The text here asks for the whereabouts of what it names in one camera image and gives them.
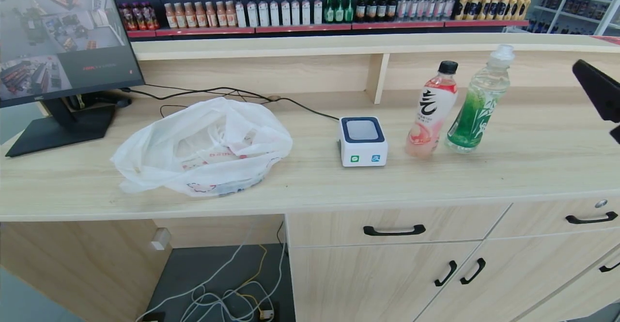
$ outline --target cabinet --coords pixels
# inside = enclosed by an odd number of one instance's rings
[[[558,322],[592,315],[620,298],[620,249],[611,251],[603,260],[556,294],[542,301],[518,322]]]
[[[416,322],[509,322],[613,249],[619,235],[607,230],[487,240]],[[469,284],[461,282],[477,271]]]
[[[292,247],[296,320],[411,322],[478,244]]]

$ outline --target green glass bottle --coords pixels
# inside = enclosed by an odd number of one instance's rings
[[[353,22],[353,0],[347,0],[347,8],[345,9],[345,22],[352,23]]]
[[[334,23],[334,6],[332,5],[334,5],[334,2],[332,0],[327,0],[325,2],[323,13],[325,23]]]
[[[336,10],[334,12],[334,20],[336,23],[342,23],[345,19],[345,9],[342,7],[342,0],[336,0]]]

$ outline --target drawer handle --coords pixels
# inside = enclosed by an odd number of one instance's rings
[[[461,284],[464,284],[464,285],[470,284],[474,280],[474,278],[476,278],[476,276],[480,274],[480,271],[482,271],[484,267],[487,265],[487,262],[485,262],[483,258],[478,258],[476,262],[478,263],[478,270],[476,270],[476,273],[474,273],[474,275],[469,280],[465,277],[461,277]]]
[[[448,278],[450,278],[450,276],[452,276],[452,274],[456,272],[456,261],[450,260],[448,265],[450,265],[450,272],[448,273],[446,278],[444,278],[443,281],[440,281],[440,280],[434,281],[434,285],[436,285],[437,287],[441,287],[442,285],[444,285],[448,281]]]
[[[414,231],[405,231],[403,233],[380,233],[370,225],[366,225],[364,227],[364,234],[367,234],[368,236],[409,236],[412,234],[421,234],[425,231],[426,228],[422,224],[414,225]]]
[[[604,223],[605,221],[612,221],[618,218],[618,214],[616,212],[607,212],[605,214],[607,218],[605,219],[595,219],[595,220],[581,220],[574,215],[567,215],[566,220],[571,224],[592,224],[592,223]]]
[[[598,269],[601,271],[601,273],[607,273],[607,271],[612,271],[613,269],[616,269],[616,267],[620,266],[620,262],[616,265],[613,265],[612,267],[606,267],[605,265],[603,265],[602,267],[599,267]]]

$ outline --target plastic bag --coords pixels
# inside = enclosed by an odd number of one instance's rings
[[[218,97],[135,132],[110,159],[125,192],[168,187],[189,196],[222,196],[261,181],[293,139],[260,104]]]

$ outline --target black cable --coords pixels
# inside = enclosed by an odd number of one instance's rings
[[[279,246],[281,247],[281,249],[284,249],[284,244],[282,243],[282,240],[279,239],[279,232],[280,232],[280,230],[282,230],[283,226],[284,226],[284,220],[279,224],[278,231],[275,233],[275,236],[278,238],[278,243],[279,243]],[[286,254],[286,257],[288,258],[288,250],[287,249],[284,251],[284,254]]]
[[[169,94],[169,95],[165,95],[164,97],[157,97],[157,95],[153,95],[150,93],[146,93],[146,92],[142,92],[142,91],[138,91],[138,90],[131,90],[129,88],[124,88],[121,89],[124,92],[135,92],[138,94],[143,94],[146,95],[148,97],[151,97],[153,99],[157,99],[159,101],[164,101],[166,99],[170,99],[173,97],[178,97],[180,95],[186,95],[189,93],[211,93],[211,94],[219,94],[222,95],[223,97],[226,97],[228,95],[234,96],[234,97],[241,97],[241,99],[243,99],[244,101],[247,101],[246,98],[255,98],[255,99],[262,99],[263,102],[261,102],[260,104],[267,104],[267,103],[272,103],[272,102],[278,102],[278,101],[289,101],[293,104],[296,104],[297,106],[300,106],[301,108],[304,108],[305,110],[308,110],[310,112],[312,112],[313,114],[317,114],[323,117],[327,117],[328,119],[332,119],[332,120],[336,120],[339,121],[339,119],[335,116],[332,115],[327,115],[327,114],[323,114],[321,112],[317,112],[316,110],[312,110],[311,108],[308,108],[307,106],[304,106],[303,104],[294,101],[293,99],[287,98],[287,97],[277,97],[276,99],[272,99],[270,97],[265,97],[264,95],[260,95],[254,92],[249,92],[249,91],[244,91],[244,90],[239,90],[237,88],[231,88],[231,87],[217,87],[217,88],[210,88],[208,90],[188,90],[186,88],[178,88],[178,87],[173,87],[173,86],[161,86],[161,85],[153,85],[153,84],[144,84],[145,86],[151,86],[151,87],[157,87],[157,88],[168,88],[171,90],[180,90],[180,91],[185,91],[185,92],[180,92],[180,93],[173,93],[173,94]],[[220,92],[215,92],[215,91],[219,91],[219,90],[231,90],[231,92],[229,93],[220,93]]]

